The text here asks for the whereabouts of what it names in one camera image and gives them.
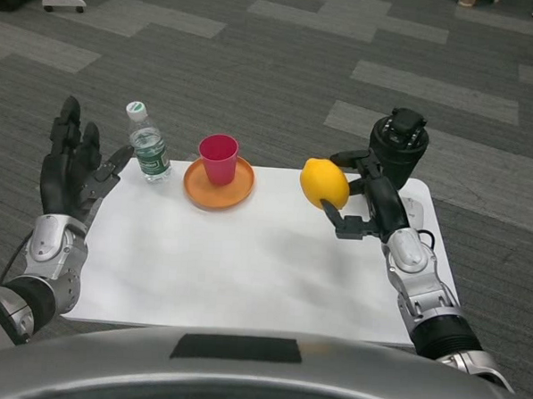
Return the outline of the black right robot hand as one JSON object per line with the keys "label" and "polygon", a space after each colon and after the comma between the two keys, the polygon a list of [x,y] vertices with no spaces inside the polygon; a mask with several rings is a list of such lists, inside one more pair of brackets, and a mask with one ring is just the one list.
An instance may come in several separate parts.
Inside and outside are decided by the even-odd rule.
{"label": "black right robot hand", "polygon": [[338,239],[361,240],[376,237],[386,243],[399,229],[410,227],[400,195],[390,179],[383,174],[380,160],[372,149],[332,154],[329,159],[339,168],[352,168],[360,178],[348,184],[350,195],[363,195],[370,218],[347,215],[343,217],[334,204],[321,200],[321,207],[334,225]]}

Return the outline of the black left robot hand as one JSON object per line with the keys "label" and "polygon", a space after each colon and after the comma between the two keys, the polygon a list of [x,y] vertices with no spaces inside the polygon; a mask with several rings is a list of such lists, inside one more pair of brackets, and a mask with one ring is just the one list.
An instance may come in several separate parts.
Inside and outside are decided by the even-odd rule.
{"label": "black left robot hand", "polygon": [[42,162],[39,183],[44,214],[67,215],[84,222],[94,204],[119,183],[134,147],[125,145],[105,161],[99,129],[94,122],[82,128],[80,110],[74,96],[64,101],[52,125],[51,151]]}

